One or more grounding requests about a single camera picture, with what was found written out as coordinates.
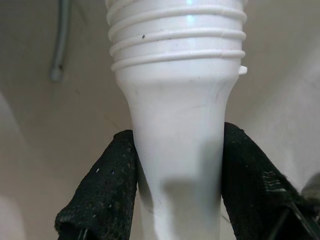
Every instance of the white plastic pipe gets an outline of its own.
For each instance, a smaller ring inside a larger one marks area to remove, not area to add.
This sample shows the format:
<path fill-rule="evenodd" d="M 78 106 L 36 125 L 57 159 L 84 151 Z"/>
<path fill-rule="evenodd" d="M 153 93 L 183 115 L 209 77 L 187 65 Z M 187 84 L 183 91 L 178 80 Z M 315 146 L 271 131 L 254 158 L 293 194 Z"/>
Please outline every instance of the white plastic pipe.
<path fill-rule="evenodd" d="M 245 0 L 107 0 L 112 70 L 141 162 L 145 240 L 218 240 L 227 99 Z"/>

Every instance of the white wall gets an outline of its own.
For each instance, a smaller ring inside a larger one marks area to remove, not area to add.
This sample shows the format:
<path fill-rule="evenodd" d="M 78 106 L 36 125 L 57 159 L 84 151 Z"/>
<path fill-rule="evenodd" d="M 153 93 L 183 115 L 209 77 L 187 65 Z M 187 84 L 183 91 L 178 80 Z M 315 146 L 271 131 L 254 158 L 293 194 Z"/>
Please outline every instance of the white wall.
<path fill-rule="evenodd" d="M 64 81 L 49 82 L 57 2 L 0 1 L 0 240 L 56 239 L 57 212 L 113 134 L 131 127 L 110 71 L 102 0 L 73 1 Z M 249 72 L 226 115 L 299 189 L 320 172 L 319 9 L 318 0 L 250 1 Z"/>

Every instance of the beige surface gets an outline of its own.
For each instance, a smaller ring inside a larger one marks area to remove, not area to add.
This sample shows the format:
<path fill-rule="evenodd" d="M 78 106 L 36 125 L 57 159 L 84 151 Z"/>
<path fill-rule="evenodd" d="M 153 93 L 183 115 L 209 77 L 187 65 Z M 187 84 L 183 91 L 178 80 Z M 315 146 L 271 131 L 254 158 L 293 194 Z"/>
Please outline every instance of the beige surface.
<path fill-rule="evenodd" d="M 0 1 L 0 240 L 56 239 L 56 213 L 113 134 L 131 125 L 110 71 L 102 0 L 73 1 L 64 81 L 49 82 L 56 3 Z M 250 1 L 249 72 L 227 107 L 227 120 L 299 189 L 320 172 L 319 9 L 318 0 Z M 140 227 L 137 214 L 133 240 Z M 234 238 L 225 220 L 221 229 L 221 240 Z"/>

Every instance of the black cloth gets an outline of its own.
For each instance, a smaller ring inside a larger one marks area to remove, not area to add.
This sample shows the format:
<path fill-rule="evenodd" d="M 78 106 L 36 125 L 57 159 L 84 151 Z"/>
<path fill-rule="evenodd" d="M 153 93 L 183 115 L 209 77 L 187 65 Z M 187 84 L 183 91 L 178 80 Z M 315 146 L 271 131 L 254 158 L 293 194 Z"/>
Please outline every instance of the black cloth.
<path fill-rule="evenodd" d="M 71 202 L 57 215 L 56 230 L 63 234 L 70 227 L 86 229 L 97 240 L 129 240 L 138 161 L 132 131 L 115 135 Z M 286 203 L 308 208 L 263 151 L 230 123 L 224 130 L 222 197 L 237 240 L 261 240 Z M 299 227 L 287 228 L 283 239 L 311 239 Z"/>

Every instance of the black fabric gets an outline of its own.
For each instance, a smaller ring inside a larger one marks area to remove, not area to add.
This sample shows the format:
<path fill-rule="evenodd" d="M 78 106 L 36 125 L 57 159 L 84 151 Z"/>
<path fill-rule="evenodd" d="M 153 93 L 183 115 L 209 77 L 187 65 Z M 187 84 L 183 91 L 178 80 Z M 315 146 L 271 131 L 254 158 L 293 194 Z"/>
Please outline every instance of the black fabric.
<path fill-rule="evenodd" d="M 263 239 L 284 204 L 307 205 L 264 152 L 230 123 L 224 129 L 222 197 L 237 240 Z M 287 228 L 286 233 L 283 239 L 311 239 L 302 227 Z"/>
<path fill-rule="evenodd" d="M 57 215 L 56 230 L 61 233 L 73 226 L 89 229 L 98 240 L 128 240 L 137 190 L 137 159 L 132 131 L 115 135 L 71 202 Z"/>

